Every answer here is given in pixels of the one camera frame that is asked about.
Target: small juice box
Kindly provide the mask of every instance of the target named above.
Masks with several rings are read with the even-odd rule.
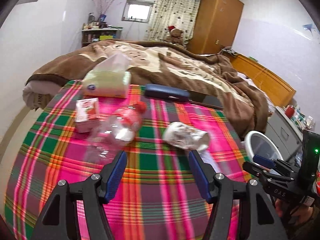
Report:
[[[98,98],[77,100],[75,126],[77,132],[90,132],[99,125],[99,101]]]

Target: teddy bear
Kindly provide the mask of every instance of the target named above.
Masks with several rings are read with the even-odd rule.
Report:
[[[164,38],[164,41],[183,46],[183,31],[174,26],[168,26],[168,30],[170,34]]]

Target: dark blue case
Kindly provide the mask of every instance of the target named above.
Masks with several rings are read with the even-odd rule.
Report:
[[[180,102],[189,101],[190,96],[189,92],[186,90],[155,84],[147,84],[145,86],[144,95],[146,97],[161,98]]]

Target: red bottle cap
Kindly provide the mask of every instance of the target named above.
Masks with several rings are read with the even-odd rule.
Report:
[[[140,114],[143,114],[143,113],[146,111],[146,109],[147,109],[146,104],[145,104],[144,102],[141,102],[141,101],[139,101],[138,103],[133,104],[133,107],[134,107],[135,109],[137,109],[137,111],[138,111]]]

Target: black phone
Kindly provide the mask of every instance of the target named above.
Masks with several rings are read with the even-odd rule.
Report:
[[[223,110],[223,105],[220,102],[219,98],[215,96],[209,96],[206,94],[202,94],[199,92],[194,92],[191,90],[188,90],[190,96],[189,101],[192,104],[200,105],[200,106],[206,106],[209,108],[219,109]]]

